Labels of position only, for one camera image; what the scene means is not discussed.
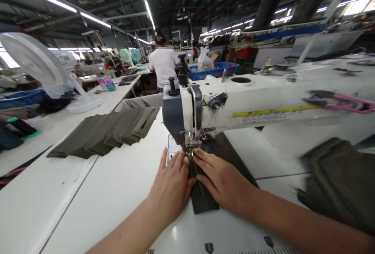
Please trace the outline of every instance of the white t-shirt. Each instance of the white t-shirt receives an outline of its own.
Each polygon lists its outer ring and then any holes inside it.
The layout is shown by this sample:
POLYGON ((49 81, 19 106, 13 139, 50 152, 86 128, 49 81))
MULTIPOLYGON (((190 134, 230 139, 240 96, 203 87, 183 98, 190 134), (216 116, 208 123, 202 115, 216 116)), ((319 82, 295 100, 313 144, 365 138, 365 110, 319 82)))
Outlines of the white t-shirt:
POLYGON ((178 84, 177 75, 175 72, 175 65, 178 64, 179 58, 177 53, 172 49, 156 49, 148 57, 151 70, 155 70, 157 78, 157 86, 163 88, 169 85, 169 77, 175 78, 175 84, 178 84))

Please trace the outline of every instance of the mint green fan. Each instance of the mint green fan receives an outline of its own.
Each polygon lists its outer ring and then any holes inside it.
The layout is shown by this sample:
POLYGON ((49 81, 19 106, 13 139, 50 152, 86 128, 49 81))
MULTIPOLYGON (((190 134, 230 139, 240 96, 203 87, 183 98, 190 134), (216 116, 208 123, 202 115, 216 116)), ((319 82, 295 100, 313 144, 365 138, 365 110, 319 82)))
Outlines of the mint green fan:
POLYGON ((132 53, 130 53, 126 49, 121 49, 120 50, 120 56, 124 60, 124 62, 130 63, 132 65, 131 68, 135 68, 133 60, 132 60, 132 53))
POLYGON ((131 49, 130 52, 132 53, 132 59, 137 61, 137 66, 142 66, 139 61, 142 59, 141 51, 139 49, 131 49))

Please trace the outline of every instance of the white plastic bag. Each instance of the white plastic bag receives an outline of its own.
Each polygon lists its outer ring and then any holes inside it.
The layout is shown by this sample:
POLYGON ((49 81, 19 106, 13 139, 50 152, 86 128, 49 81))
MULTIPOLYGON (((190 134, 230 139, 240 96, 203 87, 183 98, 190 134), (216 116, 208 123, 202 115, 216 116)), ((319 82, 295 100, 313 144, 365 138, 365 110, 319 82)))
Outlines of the white plastic bag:
POLYGON ((200 56, 198 58, 198 71, 213 70, 214 62, 207 56, 210 49, 206 47, 200 48, 200 56))

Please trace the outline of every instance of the thread snips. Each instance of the thread snips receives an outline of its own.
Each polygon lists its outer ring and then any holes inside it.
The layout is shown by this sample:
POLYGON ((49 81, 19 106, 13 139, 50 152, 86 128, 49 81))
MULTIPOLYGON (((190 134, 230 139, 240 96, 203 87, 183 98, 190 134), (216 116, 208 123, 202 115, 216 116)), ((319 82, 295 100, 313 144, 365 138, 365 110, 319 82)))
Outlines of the thread snips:
POLYGON ((360 114, 375 113, 375 103, 371 101, 325 90, 313 90, 310 93, 310 98, 303 99, 310 104, 360 114))

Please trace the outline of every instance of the olive green fabric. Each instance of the olive green fabric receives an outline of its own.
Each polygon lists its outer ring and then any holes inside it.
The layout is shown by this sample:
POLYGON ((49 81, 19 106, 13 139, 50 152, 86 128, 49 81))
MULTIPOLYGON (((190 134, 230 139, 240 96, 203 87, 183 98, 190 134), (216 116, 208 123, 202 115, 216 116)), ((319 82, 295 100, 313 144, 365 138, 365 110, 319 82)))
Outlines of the olive green fabric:
MULTIPOLYGON (((255 181, 253 175, 247 169, 246 165, 243 163, 242 159, 238 156, 236 150, 232 147, 229 140, 225 136, 224 133, 220 133, 215 137, 214 140, 215 150, 213 154, 224 159, 225 161, 233 164, 240 173, 254 186, 259 188, 257 182, 255 181)), ((196 170, 198 174, 203 174, 203 170, 198 166, 196 166, 196 170)), ((193 163, 189 159, 189 178, 196 177, 195 169, 193 163)), ((208 189, 202 185, 202 189, 204 194, 201 193, 201 189, 199 183, 195 184, 192 191, 191 191, 191 200, 193 202, 193 209, 195 214, 199 214, 202 212, 216 210, 219 209, 219 205, 213 199, 212 195, 208 191, 208 189)))
POLYGON ((308 158, 313 173, 298 199, 319 214, 375 235, 375 155, 332 138, 308 158))

